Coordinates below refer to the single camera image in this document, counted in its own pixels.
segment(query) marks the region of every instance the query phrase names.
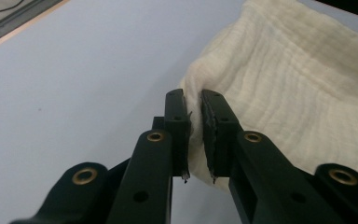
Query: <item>screw hole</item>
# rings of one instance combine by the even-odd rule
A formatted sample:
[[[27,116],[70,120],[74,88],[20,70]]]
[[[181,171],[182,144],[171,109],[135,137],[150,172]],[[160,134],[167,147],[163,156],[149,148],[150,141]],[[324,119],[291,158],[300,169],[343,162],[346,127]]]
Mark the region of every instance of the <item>screw hole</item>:
[[[352,175],[351,173],[348,173],[344,170],[338,170],[338,169],[331,169],[329,170],[328,174],[331,178],[336,180],[338,183],[354,186],[357,185],[357,178]]]
[[[137,203],[144,203],[149,199],[149,194],[142,190],[133,194],[133,200]]]
[[[162,133],[150,133],[147,136],[147,140],[151,142],[159,142],[164,138],[164,135]]]
[[[301,193],[293,192],[290,194],[290,197],[292,197],[292,200],[295,201],[296,203],[306,203],[307,202],[307,198]]]
[[[98,172],[94,168],[86,167],[77,171],[72,177],[72,182],[76,185],[85,185],[97,177]]]
[[[257,133],[247,133],[245,135],[245,139],[248,140],[249,142],[254,142],[254,143],[261,142],[261,136],[258,135]]]

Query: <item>white cloth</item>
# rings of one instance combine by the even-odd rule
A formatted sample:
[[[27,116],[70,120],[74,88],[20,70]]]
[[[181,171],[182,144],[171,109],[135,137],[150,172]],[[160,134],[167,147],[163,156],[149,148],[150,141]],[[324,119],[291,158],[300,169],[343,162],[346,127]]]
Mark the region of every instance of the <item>white cloth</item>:
[[[335,162],[358,171],[358,33],[297,1],[246,1],[180,87],[192,111],[190,171],[209,184],[202,89],[222,93],[242,128],[264,133],[294,166],[313,174]],[[216,186],[227,189],[227,179]]]

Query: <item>white table surface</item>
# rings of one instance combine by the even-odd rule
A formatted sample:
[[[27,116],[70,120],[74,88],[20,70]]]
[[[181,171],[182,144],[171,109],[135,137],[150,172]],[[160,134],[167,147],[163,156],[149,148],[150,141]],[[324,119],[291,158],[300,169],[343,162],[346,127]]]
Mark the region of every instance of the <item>white table surface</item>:
[[[304,0],[358,31],[358,17]],[[240,0],[72,0],[0,45],[0,224],[31,217],[68,168],[111,168],[164,113]],[[172,223],[241,223],[231,196],[174,180]]]

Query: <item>brass insert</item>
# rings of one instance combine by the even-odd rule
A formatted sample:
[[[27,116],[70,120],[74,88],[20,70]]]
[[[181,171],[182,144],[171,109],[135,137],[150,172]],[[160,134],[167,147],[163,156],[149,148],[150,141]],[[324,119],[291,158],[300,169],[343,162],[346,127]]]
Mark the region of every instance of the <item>brass insert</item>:
[[[159,142],[164,139],[164,134],[162,133],[150,133],[147,135],[147,140],[150,142]]]
[[[77,171],[72,177],[72,182],[76,185],[85,185],[97,177],[98,172],[94,168],[86,167]]]
[[[355,186],[358,183],[357,178],[349,172],[339,169],[331,169],[328,171],[331,178],[336,180],[338,183]]]
[[[245,135],[245,139],[248,140],[249,142],[253,142],[253,143],[259,143],[261,142],[261,136],[257,133],[247,133]]]

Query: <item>muslin fabric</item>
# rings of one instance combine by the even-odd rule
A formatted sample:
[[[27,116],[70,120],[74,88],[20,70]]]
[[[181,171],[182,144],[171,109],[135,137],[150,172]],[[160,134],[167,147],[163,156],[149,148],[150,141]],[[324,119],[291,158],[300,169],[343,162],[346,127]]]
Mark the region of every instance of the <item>muslin fabric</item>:
[[[242,128],[267,135],[294,166],[358,171],[358,33],[297,1],[246,1],[180,88],[192,112],[190,171],[206,183],[202,89],[222,93]],[[227,178],[215,185],[227,189]]]

